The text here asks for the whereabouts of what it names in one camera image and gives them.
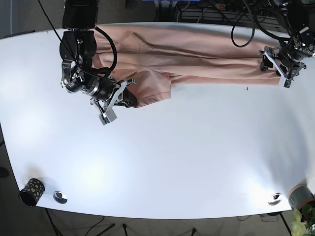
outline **pink garment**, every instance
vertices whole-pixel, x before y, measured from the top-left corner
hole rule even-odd
[[[170,98],[175,84],[277,85],[275,70],[260,71],[258,51],[274,45],[254,40],[245,48],[235,47],[229,35],[208,31],[131,25],[99,25],[114,41],[118,63],[112,75],[117,80],[134,78],[128,89],[138,106]],[[95,31],[95,68],[110,67],[113,54],[103,35]],[[248,39],[238,38],[238,44]]]

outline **white tabletop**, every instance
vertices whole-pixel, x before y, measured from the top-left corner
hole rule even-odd
[[[271,41],[258,30],[256,38]],[[306,177],[315,190],[315,59],[305,60],[309,68],[290,89],[175,86],[169,100],[116,107],[118,119],[102,126],[87,96],[61,89],[52,31],[0,40],[0,49],[8,155],[20,189],[32,177],[45,184],[40,207],[135,218],[230,217],[290,209],[287,201],[270,206],[268,199]],[[68,202],[55,202],[55,191]]]

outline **fabric fold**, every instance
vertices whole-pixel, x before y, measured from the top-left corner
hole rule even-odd
[[[258,84],[277,85],[275,69],[260,71],[258,51],[266,42],[253,40],[245,48],[235,47],[228,35],[163,27],[99,25],[114,41],[118,63],[116,80],[135,79],[128,89],[138,106],[170,98],[175,84]],[[97,53],[95,68],[109,67],[113,61],[109,42],[94,32]],[[247,39],[237,38],[239,44]]]

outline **green leaf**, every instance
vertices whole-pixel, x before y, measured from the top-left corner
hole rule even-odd
[[[296,221],[301,221],[301,219],[302,219],[302,214],[298,209],[294,209],[293,216],[294,216]]]
[[[306,231],[305,225],[300,221],[292,221],[292,236],[303,236]]]

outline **black cup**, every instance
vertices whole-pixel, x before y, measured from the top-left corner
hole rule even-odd
[[[20,191],[19,198],[29,207],[34,207],[45,191],[44,184],[38,179],[31,178]]]

